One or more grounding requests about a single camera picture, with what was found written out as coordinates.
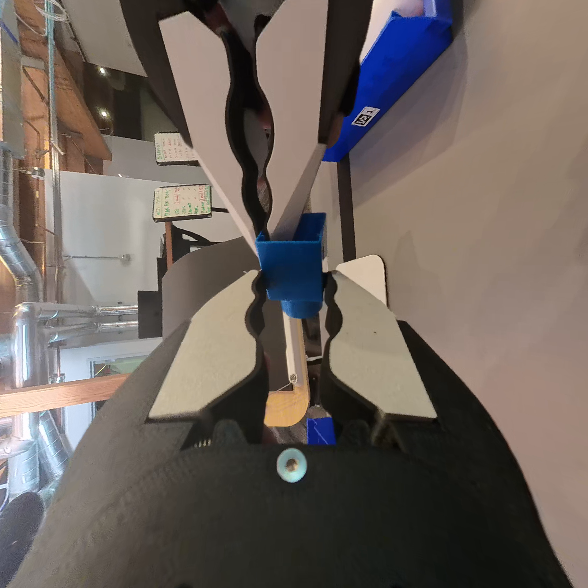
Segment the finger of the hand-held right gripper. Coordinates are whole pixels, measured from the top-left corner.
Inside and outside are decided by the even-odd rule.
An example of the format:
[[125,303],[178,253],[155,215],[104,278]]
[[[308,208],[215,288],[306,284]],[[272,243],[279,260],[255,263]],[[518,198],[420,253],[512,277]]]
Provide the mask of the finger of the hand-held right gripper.
[[326,151],[319,120],[327,11],[327,1],[284,1],[256,39],[257,78],[273,123],[272,240],[292,240]]
[[159,28],[192,146],[208,179],[256,254],[267,214],[258,195],[259,165],[247,131],[267,146],[254,112],[252,56],[232,30],[213,32],[186,11],[162,19]]

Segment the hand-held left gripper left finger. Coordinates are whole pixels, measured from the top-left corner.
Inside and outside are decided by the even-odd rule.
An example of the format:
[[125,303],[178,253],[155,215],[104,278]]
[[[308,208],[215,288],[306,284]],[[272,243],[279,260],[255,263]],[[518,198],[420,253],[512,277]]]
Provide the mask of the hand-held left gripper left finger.
[[248,271],[194,314],[151,420],[263,422],[269,393],[260,340],[265,301],[262,273]]

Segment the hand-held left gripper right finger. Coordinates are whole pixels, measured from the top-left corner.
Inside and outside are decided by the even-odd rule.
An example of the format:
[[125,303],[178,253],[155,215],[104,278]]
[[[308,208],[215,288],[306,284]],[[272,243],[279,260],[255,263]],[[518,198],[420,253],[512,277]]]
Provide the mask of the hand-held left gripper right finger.
[[437,412],[394,313],[339,271],[325,287],[320,403],[335,423],[433,422]]

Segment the blue single-stud plastic block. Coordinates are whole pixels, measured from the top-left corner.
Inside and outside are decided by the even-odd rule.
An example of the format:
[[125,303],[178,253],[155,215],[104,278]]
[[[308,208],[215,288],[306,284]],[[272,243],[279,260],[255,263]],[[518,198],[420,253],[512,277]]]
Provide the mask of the blue single-stud plastic block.
[[326,213],[305,213],[292,240],[256,238],[268,299],[290,318],[312,318],[322,308],[325,224]]

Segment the whiteboard easel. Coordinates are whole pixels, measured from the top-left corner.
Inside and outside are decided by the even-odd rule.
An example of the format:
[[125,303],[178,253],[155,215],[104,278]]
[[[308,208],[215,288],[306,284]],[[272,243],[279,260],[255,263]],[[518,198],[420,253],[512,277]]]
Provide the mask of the whiteboard easel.
[[212,216],[212,187],[208,184],[158,187],[153,193],[156,223],[207,219]]
[[200,166],[196,151],[182,139],[179,132],[158,132],[153,139],[158,166]]

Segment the black backdrop board stand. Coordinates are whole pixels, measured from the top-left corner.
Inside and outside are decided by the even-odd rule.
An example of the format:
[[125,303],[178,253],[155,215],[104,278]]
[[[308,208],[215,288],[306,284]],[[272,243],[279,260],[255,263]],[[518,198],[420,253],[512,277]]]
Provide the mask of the black backdrop board stand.
[[[138,290],[139,339],[171,334],[243,274],[260,269],[244,238],[195,249],[171,269],[165,258],[157,261],[159,289]],[[265,424],[288,428],[304,421],[311,399],[302,322],[283,314],[276,300],[266,302],[263,319],[261,341],[270,360]]]

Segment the wooden ceiling post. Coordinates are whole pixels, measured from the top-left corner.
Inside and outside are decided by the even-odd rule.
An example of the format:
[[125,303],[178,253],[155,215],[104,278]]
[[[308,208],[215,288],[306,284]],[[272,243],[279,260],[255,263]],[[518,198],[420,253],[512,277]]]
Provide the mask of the wooden ceiling post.
[[25,387],[1,393],[1,418],[108,400],[129,374]]

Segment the silver ceiling duct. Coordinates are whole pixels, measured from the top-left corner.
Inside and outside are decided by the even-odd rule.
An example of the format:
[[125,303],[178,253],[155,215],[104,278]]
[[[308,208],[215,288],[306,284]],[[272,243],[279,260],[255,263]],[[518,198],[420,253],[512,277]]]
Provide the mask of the silver ceiling duct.
[[[24,158],[24,116],[21,108],[22,50],[13,1],[1,1],[1,262],[11,275],[17,311],[11,342],[11,384],[16,389],[48,385],[48,343],[34,312],[44,301],[40,270],[15,226],[17,160]],[[12,432],[1,446],[8,460],[9,482],[22,492],[40,489],[40,413],[12,418]]]

